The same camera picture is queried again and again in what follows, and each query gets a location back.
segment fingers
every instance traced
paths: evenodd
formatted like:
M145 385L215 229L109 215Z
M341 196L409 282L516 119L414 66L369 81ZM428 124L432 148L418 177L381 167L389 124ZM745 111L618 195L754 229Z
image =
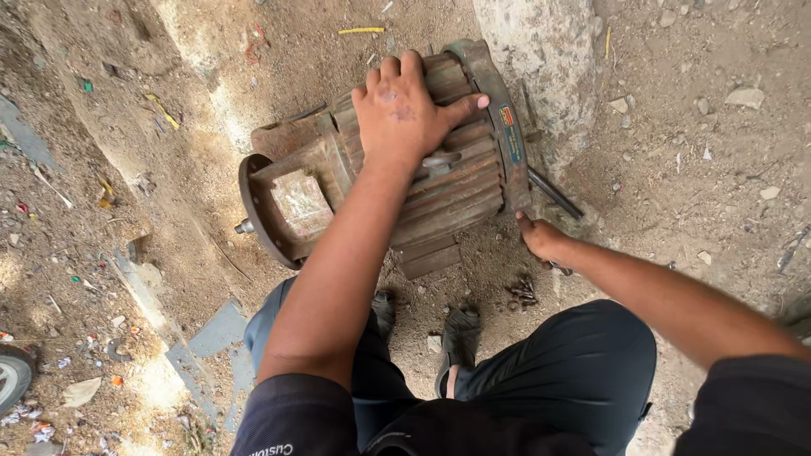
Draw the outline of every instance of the fingers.
M366 97L366 94L366 88L362 85L352 89L352 105L354 105L356 109L358 107L358 103L360 103L363 98Z
M400 59L389 55L383 59L380 64L380 77L381 78L396 78L400 75Z
M380 82L380 70L369 70L366 73L366 90L374 90Z
M476 111L483 110L489 104L490 97L483 93L474 93L462 97L450 106L440 108L440 114L445 118L448 129L451 129Z
M530 231L534 228L534 225L529 217L526 216L524 211L518 211L515 213L516 222L518 222L518 229L521 230L521 237L525 234L529 234Z
M423 58L420 57L419 52L410 49L403 54L400 73L414 80L423 81Z

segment metal rod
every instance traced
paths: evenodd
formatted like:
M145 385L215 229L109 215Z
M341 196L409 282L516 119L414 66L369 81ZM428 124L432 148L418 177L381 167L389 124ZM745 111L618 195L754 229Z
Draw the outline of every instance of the metal rod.
M555 202L566 212L569 213L575 220L580 220L583 217L583 212L575 206L572 201L569 201L568 198L563 196L562 193L557 191L556 188L552 186L546 179L543 178L541 174L538 174L538 171L533 170L532 166L526 166L527 171L530 172L530 180L537 185L541 190L543 190L547 195L549 195Z

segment dirt ground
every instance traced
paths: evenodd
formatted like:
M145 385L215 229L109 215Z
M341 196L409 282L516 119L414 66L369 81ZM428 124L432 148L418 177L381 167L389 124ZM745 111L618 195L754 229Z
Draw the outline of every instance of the dirt ground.
M811 10L788 0L699 1L595 0L611 27L608 52L606 31L594 41L596 124L586 153L556 182L587 218L573 222L537 190L534 215L607 247L675 261L679 271L780 318L811 290L807 239L782 273L777 267L811 213L811 37L803 27ZM48 143L65 173L40 169L74 204L68 209L34 177L35 164L0 151L0 330L36 354L39 375L27 400L45 410L40 420L55 427L53 441L68 441L66 454L100 453L102 437L119 454L228 453L233 435L219 419L206 422L163 353L193 336L230 296L252 315L292 275L254 236L232 230L244 217L236 179L244 135L331 100L362 79L369 58L374 66L386 54L481 36L471 1L395 0L380 13L385 3L0 2L7 18L0 25L2 95ZM676 17L663 27L665 9ZM386 32L335 33L367 25ZM260 63L251 64L243 51L256 27L270 46L259 46ZM92 92L77 78L92 81ZM724 103L738 87L764 93L758 110ZM159 97L177 130L147 93ZM608 102L628 95L633 103L623 120ZM707 114L698 98L708 102ZM542 136L528 144L530 163L544 170L561 153L559 143ZM143 177L154 186L148 192ZM98 206L99 179L114 189L111 209ZM766 200L761 192L769 187L779 193ZM20 212L19 202L34 217ZM111 268L114 249L146 233L153 236L149 259L161 271L161 324ZM445 307L479 305L478 358L485 359L559 310L603 296L582 277L540 269L510 217L457 240L459 265L409 282L390 254L381 272L380 285L397 293L392 357L421 398L433 396L440 360L426 337L441 330ZM504 291L519 273L533 278L541 302L526 312L511 311ZM126 323L113 327L119 315ZM88 336L101 346L89 350ZM109 358L103 348L113 338L125 342L119 352L133 361ZM703 380L674 347L657 341L654 406L631 455L671 452ZM66 357L71 363L59 368ZM217 371L223 390L227 374ZM115 375L122 386L111 385ZM69 384L99 376L91 402L75 411L60 407ZM191 418L188 429L179 416ZM0 428L0 450L23 454L29 424Z

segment black pants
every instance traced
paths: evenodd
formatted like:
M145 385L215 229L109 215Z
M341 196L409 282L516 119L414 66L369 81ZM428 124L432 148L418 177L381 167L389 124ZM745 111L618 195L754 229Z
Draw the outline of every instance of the black pants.
M248 323L245 345L254 369L293 280L277 286ZM454 395L493 415L537 419L576 433L600 456L615 456L644 418L655 368L656 342L648 326L618 303L600 299L554 315L528 338L474 369L461 369ZM422 401L389 358L371 311L355 352L352 400L360 450Z

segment wheel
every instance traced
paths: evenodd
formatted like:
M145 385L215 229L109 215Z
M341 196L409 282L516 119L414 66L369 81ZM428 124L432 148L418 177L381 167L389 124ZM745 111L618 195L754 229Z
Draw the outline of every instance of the wheel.
M23 397L35 371L34 359L25 350L0 344L0 414Z

